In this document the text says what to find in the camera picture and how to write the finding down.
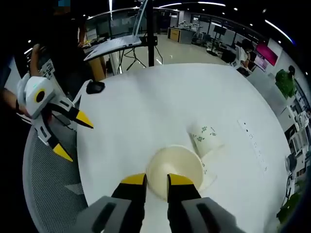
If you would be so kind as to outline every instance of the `white round table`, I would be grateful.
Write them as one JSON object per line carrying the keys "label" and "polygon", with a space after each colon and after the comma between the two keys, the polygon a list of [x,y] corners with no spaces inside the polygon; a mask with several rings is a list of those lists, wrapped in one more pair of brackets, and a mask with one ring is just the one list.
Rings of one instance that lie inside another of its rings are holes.
{"label": "white round table", "polygon": [[[145,68],[104,80],[100,94],[81,97],[94,129],[78,125],[77,149],[88,205],[111,196],[126,176],[145,172],[155,152],[172,144],[193,146],[187,129],[196,120],[214,127],[225,152],[208,168],[217,180],[202,197],[229,211],[245,232],[263,232],[281,206],[290,154],[283,130],[260,93],[234,68],[213,64],[174,64]],[[256,133],[269,170],[263,174],[238,124]],[[167,203],[147,190],[141,232],[171,232]]]}

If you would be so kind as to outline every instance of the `office floor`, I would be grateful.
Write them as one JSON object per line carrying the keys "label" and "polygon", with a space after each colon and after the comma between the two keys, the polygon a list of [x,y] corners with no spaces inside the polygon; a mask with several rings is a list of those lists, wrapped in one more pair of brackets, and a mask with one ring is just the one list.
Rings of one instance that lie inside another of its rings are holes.
{"label": "office floor", "polygon": [[[180,44],[167,38],[167,35],[157,35],[158,45],[157,48],[161,56],[163,57],[163,64],[177,64],[177,63],[209,63],[209,64],[221,64],[227,65],[219,57],[214,57],[206,52],[206,48],[197,45]],[[136,57],[141,60],[146,66],[148,66],[148,48],[139,47],[135,49]],[[127,56],[133,57],[131,51]],[[134,61],[133,58],[123,57],[122,59],[122,71],[126,72],[126,69]],[[161,57],[155,49],[155,66],[162,64]],[[138,70],[144,68],[143,65],[136,61],[131,70]]]}

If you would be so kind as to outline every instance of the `laptop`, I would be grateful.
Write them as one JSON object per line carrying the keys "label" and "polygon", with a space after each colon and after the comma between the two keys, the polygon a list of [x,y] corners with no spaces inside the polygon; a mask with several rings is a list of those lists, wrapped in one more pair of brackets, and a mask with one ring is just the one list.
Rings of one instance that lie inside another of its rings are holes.
{"label": "laptop", "polygon": [[102,54],[107,54],[109,52],[113,52],[115,50],[119,50],[122,48],[126,48],[133,45],[140,45],[141,40],[138,37],[139,26],[144,15],[144,11],[147,5],[148,0],[144,0],[144,2],[140,5],[138,10],[138,14],[134,23],[133,32],[131,35],[123,36],[120,38],[112,39],[105,41],[99,44],[85,59],[84,61],[90,61],[96,57],[101,56]]}

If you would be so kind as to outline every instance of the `pink screen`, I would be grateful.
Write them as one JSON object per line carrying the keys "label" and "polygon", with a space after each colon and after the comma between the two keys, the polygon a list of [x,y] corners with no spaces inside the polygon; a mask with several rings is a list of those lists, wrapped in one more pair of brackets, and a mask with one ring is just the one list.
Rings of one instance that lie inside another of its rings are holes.
{"label": "pink screen", "polygon": [[265,44],[258,44],[256,51],[260,53],[271,65],[275,65],[277,61],[277,55]]}

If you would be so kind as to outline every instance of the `paper cup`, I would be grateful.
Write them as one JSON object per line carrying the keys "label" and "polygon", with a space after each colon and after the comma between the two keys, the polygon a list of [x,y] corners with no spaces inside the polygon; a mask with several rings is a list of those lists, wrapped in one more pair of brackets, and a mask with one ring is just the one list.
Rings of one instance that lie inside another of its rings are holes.
{"label": "paper cup", "polygon": [[215,129],[211,126],[193,124],[190,128],[190,135],[196,144],[200,158],[224,145]]}
{"label": "paper cup", "polygon": [[167,200],[169,173],[186,176],[197,190],[203,182],[204,170],[200,158],[183,146],[170,146],[158,150],[147,167],[149,187],[163,200]]}

